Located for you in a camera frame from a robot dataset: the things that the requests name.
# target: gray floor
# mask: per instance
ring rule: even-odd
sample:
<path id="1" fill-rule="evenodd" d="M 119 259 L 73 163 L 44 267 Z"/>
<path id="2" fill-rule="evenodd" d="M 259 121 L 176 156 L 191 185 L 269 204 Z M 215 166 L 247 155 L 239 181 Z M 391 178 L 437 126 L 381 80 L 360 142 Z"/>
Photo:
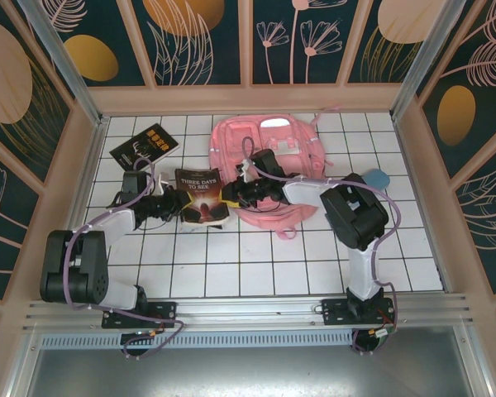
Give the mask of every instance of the gray floor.
<path id="1" fill-rule="evenodd" d="M 42 352 L 31 397 L 472 395 L 453 332 L 401 329 L 374 356 L 349 347 Z"/>

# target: book cover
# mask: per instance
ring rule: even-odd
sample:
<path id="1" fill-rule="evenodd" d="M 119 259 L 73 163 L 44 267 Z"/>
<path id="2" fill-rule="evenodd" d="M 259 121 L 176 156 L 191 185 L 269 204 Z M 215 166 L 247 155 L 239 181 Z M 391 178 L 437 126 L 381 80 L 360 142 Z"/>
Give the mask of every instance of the book cover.
<path id="1" fill-rule="evenodd" d="M 182 210 L 182 222 L 192 225 L 223 224 L 229 216 L 228 207 L 220 201 L 222 183 L 218 169 L 176 170 L 176 188 L 189 194 L 191 203 Z"/>
<path id="2" fill-rule="evenodd" d="M 179 143 L 156 123 L 116 149 L 112 149 L 110 154 L 125 171 L 132 171 L 134 163 L 139 158 L 144 157 L 154 163 L 178 148 Z M 147 166 L 146 162 L 141 161 L 138 170 L 143 170 Z"/>

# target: black bracket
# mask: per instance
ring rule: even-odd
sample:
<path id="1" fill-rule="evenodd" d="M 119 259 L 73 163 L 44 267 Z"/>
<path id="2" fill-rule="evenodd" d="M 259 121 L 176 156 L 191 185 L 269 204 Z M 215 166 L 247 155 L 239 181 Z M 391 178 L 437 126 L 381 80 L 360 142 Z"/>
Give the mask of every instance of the black bracket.
<path id="1" fill-rule="evenodd" d="M 136 313 L 146 317 L 164 318 L 168 320 L 176 319 L 176 302 L 148 302 L 145 313 Z M 174 324 L 164 323 L 165 328 L 173 328 Z M 103 312 L 103 320 L 101 328 L 103 329 L 130 329 L 130 328 L 145 328 L 157 329 L 159 323 L 151 321 L 138 320 L 136 318 L 127 317 L 118 313 Z"/>
<path id="2" fill-rule="evenodd" d="M 393 301 L 390 298 L 375 300 L 375 310 L 370 310 L 357 317 L 348 304 L 347 298 L 324 299 L 322 301 L 322 316 L 325 325 L 366 325 L 384 323 L 379 310 L 391 321 L 394 320 Z"/>

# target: wire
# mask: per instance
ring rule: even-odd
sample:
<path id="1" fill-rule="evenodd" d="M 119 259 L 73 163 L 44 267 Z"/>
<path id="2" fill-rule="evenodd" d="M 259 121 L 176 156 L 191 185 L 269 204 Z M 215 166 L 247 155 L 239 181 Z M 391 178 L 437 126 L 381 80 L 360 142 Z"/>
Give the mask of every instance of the wire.
<path id="1" fill-rule="evenodd" d="M 142 316 L 140 314 L 136 313 L 131 313 L 127 312 L 126 310 L 120 310 L 120 309 L 114 309 L 114 308 L 106 308 L 104 306 L 98 306 L 98 305 L 90 305 L 90 304 L 80 304 L 76 305 L 70 296 L 69 292 L 69 266 L 70 266 L 70 257 L 72 255 L 72 250 L 74 249 L 75 242 L 78 240 L 79 236 L 81 236 L 82 233 L 87 232 L 91 230 L 95 225 L 99 224 L 101 221 L 112 215 L 113 213 L 118 213 L 120 211 L 123 211 L 127 208 L 129 208 L 131 205 L 134 205 L 138 201 L 141 200 L 142 197 L 147 195 L 148 192 L 150 192 L 150 187 L 153 185 L 155 181 L 155 166 L 150 162 L 150 160 L 141 157 L 140 159 L 136 160 L 134 163 L 134 170 L 137 169 L 137 165 L 141 162 L 145 161 L 149 167 L 150 167 L 150 179 L 149 182 L 147 183 L 147 186 L 145 189 L 138 194 L 133 200 L 129 201 L 128 203 L 124 203 L 116 208 L 111 208 L 105 213 L 102 213 L 101 215 L 95 217 L 92 221 L 85 223 L 83 226 L 81 226 L 79 229 L 77 229 L 74 232 L 74 235 L 72 238 L 70 238 L 68 246 L 66 247 L 66 252 L 64 253 L 64 261 L 63 261 L 63 291 L 64 291 L 64 300 L 66 301 L 67 305 L 70 306 L 73 310 L 80 310 L 80 309 L 85 309 L 85 308 L 92 308 L 92 309 L 98 309 L 102 311 L 109 311 L 109 312 L 114 312 L 118 313 L 122 316 L 127 316 L 130 318 L 136 318 L 138 320 L 144 320 L 152 323 L 169 323 L 169 324 L 178 324 L 179 327 L 176 331 L 174 331 L 167 339 L 165 339 L 158 347 L 155 347 L 153 349 L 149 349 L 147 352 L 142 354 L 141 356 L 131 356 L 128 353 L 125 353 L 125 356 L 127 359 L 133 357 L 135 360 L 140 360 L 141 358 L 146 358 L 148 356 L 151 356 L 152 354 L 156 353 L 159 349 L 164 347 L 166 344 L 171 342 L 173 338 L 175 338 L 180 331 L 182 331 L 182 328 L 185 326 L 183 321 L 180 320 L 171 320 L 171 319 L 163 319 L 163 318 L 152 318 L 152 317 L 146 317 Z"/>
<path id="2" fill-rule="evenodd" d="M 248 141 L 251 143 L 251 149 L 250 149 L 249 155 L 246 151 L 246 143 Z M 306 177 L 301 176 L 301 175 L 295 176 L 293 178 L 281 178 L 281 177 L 278 177 L 275 175 L 268 174 L 268 173 L 264 172 L 263 170 L 260 170 L 259 168 L 257 168 L 257 166 L 255 166 L 254 162 L 250 158 L 253 155 L 254 148 L 255 148 L 255 143 L 254 143 L 254 140 L 252 139 L 252 137 L 251 136 L 245 136 L 242 139 L 241 146 L 242 146 L 242 154 L 245 157 L 246 161 L 248 161 L 248 164 L 250 164 L 252 167 L 254 167 L 255 170 L 258 172 L 258 174 L 263 175 L 267 178 L 278 180 L 281 182 L 287 182 L 287 183 L 308 182 L 309 184 L 326 185 L 329 189 L 336 187 L 338 184 L 343 184 L 343 185 L 347 185 L 347 186 L 354 186 L 357 188 L 369 190 L 370 192 L 377 194 L 378 196 L 380 196 L 383 199 L 386 199 L 388 201 L 391 208 L 393 208 L 393 210 L 395 211 L 397 218 L 394 221 L 393 228 L 390 231 L 388 231 L 386 234 L 384 234 L 381 238 L 375 240 L 375 242 L 374 242 L 373 251 L 371 253 L 371 274 L 373 276 L 373 281 L 378 286 L 381 286 L 381 287 L 388 286 L 392 291 L 393 309 L 394 309 L 393 327 L 396 329 L 397 328 L 397 320 L 398 320 L 398 305 L 397 305 L 397 294 L 395 291 L 395 287 L 393 286 L 393 283 L 391 283 L 390 281 L 384 283 L 384 282 L 378 280 L 377 271 L 376 271 L 376 257 L 377 257 L 377 252 L 378 252 L 380 244 L 382 244 L 388 237 L 392 236 L 397 231 L 397 229 L 400 226 L 401 220 L 402 220 L 402 214 L 400 212 L 400 209 L 398 208 L 398 205 L 394 202 L 394 200 L 392 198 L 390 198 L 386 193 L 384 193 L 378 189 L 375 189 L 375 188 L 373 188 L 367 184 L 361 184 L 359 182 L 354 182 L 351 180 L 341 180 L 341 179 L 333 179 L 333 178 L 314 179 L 314 178 L 306 178 Z"/>

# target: pink bag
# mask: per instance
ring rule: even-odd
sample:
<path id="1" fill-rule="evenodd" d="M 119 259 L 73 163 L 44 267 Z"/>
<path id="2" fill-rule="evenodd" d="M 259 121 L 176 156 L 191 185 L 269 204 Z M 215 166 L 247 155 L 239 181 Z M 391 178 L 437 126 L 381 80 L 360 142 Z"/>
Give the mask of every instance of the pink bag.
<path id="1" fill-rule="evenodd" d="M 234 181 L 239 176 L 236 165 L 244 160 L 242 140 L 250 136 L 255 143 L 254 152 L 272 149 L 285 174 L 322 178 L 325 151 L 315 132 L 318 117 L 310 125 L 288 114 L 239 116 L 219 122 L 211 135 L 209 164 L 211 168 L 219 169 L 224 184 Z M 258 177 L 253 167 L 249 172 Z M 310 205 L 278 204 L 270 198 L 257 205 L 257 209 L 236 208 L 234 211 L 243 221 L 262 229 L 275 230 L 283 239 L 294 238 L 295 226 L 317 211 Z"/>

